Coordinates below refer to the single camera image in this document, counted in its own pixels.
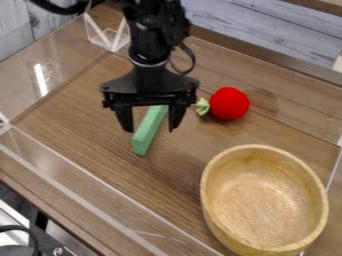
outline green block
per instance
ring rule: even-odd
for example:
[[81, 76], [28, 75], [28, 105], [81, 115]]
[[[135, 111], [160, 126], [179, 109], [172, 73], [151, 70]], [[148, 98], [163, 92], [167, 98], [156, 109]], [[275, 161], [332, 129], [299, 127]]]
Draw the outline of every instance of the green block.
[[152, 106], [148, 108], [132, 138], [132, 150], [136, 155], [145, 155], [163, 122], [165, 112], [167, 106]]

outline black cable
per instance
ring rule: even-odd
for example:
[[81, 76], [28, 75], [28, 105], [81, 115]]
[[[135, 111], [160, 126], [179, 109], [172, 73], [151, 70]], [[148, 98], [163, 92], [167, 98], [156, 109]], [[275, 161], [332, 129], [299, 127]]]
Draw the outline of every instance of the black cable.
[[44, 10], [60, 14], [60, 15], [72, 15], [78, 12], [82, 12], [86, 7], [85, 1], [78, 1], [74, 5], [69, 7], [60, 7], [56, 4], [50, 3], [46, 0], [29, 0], [32, 3], [34, 3], [40, 8]]
[[173, 70], [180, 74], [180, 75], [187, 75], [195, 68], [195, 65], [196, 65], [196, 55], [193, 54], [192, 50], [188, 48], [188, 46], [181, 42], [180, 45], [179, 45], [179, 48], [181, 49], [181, 51], [188, 55], [188, 57], [191, 58], [191, 61], [192, 61], [192, 64], [191, 64], [191, 67], [181, 71], [176, 65], [173, 64], [172, 60], [169, 59], [169, 64], [173, 68]]
[[37, 242], [37, 238], [34, 237], [34, 234], [32, 233], [32, 231], [22, 227], [22, 226], [18, 226], [18, 225], [6, 225], [6, 226], [0, 226], [0, 233], [2, 232], [8, 232], [8, 231], [24, 231], [25, 233], [29, 234], [29, 237], [32, 238], [32, 241], [33, 241], [33, 254], [32, 256], [37, 256], [38, 255], [38, 242]]

